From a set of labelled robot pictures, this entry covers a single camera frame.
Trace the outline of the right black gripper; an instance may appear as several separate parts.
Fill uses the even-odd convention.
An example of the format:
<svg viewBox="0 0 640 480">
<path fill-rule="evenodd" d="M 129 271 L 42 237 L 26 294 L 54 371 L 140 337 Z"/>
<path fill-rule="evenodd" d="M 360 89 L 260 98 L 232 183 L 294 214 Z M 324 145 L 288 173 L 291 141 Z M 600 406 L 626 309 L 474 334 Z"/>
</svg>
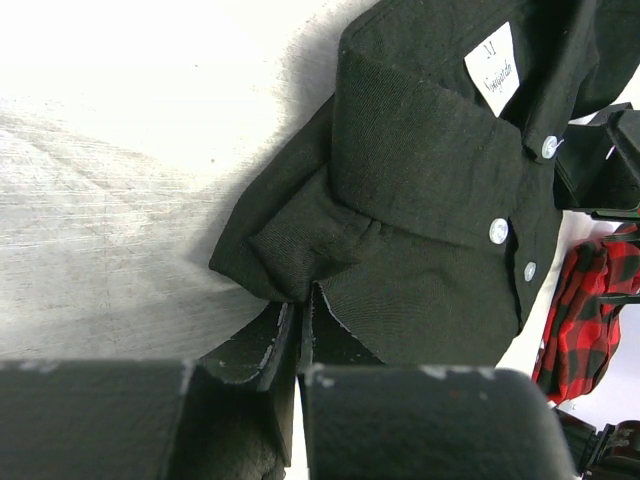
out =
<svg viewBox="0 0 640 480">
<path fill-rule="evenodd" d="M 598 430 L 558 408 L 554 411 L 580 479 L 639 480 L 638 420 L 606 424 Z"/>
</svg>

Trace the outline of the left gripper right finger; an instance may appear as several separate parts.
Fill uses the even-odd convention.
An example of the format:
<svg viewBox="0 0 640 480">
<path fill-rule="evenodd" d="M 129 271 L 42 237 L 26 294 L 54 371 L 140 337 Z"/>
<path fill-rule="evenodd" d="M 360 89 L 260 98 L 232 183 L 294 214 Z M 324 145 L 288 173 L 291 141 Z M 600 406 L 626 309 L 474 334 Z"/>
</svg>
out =
<svg viewBox="0 0 640 480">
<path fill-rule="evenodd" d="M 321 286 L 313 284 L 302 314 L 298 374 L 321 369 L 357 371 L 384 366 L 385 363 L 336 317 Z"/>
</svg>

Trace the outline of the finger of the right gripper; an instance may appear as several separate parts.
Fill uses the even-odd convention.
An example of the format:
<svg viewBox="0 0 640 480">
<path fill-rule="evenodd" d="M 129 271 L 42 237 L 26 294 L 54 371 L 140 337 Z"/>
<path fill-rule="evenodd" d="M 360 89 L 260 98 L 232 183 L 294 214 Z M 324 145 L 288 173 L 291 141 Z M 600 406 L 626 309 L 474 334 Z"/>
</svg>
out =
<svg viewBox="0 0 640 480">
<path fill-rule="evenodd" d="M 639 111 L 631 103 L 610 105 L 588 124 L 567 128 L 554 201 L 560 210 L 594 219 L 639 218 Z"/>
</svg>

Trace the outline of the black long sleeve shirt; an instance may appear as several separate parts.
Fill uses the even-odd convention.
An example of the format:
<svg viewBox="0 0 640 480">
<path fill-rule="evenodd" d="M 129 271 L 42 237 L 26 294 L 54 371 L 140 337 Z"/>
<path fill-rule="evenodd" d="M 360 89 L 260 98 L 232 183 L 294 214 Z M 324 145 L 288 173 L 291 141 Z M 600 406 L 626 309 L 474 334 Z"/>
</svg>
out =
<svg viewBox="0 0 640 480">
<path fill-rule="evenodd" d="M 635 1 L 378 2 L 210 267 L 268 301 L 319 290 L 385 363 L 493 366 L 554 259 L 568 124 L 638 65 Z"/>
</svg>

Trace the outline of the red black plaid shirt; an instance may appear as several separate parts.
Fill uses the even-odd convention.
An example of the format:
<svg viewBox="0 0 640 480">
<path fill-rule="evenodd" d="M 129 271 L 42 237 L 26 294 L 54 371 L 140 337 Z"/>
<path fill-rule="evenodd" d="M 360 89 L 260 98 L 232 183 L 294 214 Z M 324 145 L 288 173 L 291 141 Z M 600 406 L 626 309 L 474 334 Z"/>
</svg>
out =
<svg viewBox="0 0 640 480">
<path fill-rule="evenodd" d="M 556 405 L 591 393 L 620 341 L 620 313 L 639 302 L 639 226 L 622 224 L 565 256 L 532 379 Z"/>
</svg>

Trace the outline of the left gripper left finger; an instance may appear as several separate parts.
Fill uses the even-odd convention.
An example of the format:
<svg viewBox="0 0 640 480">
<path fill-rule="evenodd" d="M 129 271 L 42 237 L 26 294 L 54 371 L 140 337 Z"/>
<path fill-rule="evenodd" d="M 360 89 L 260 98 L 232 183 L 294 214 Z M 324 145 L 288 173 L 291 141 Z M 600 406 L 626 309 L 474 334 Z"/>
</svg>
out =
<svg viewBox="0 0 640 480">
<path fill-rule="evenodd" d="M 295 307 L 269 303 L 229 340 L 201 358 L 210 375 L 258 401 L 266 428 L 286 467 L 291 465 L 295 397 Z"/>
</svg>

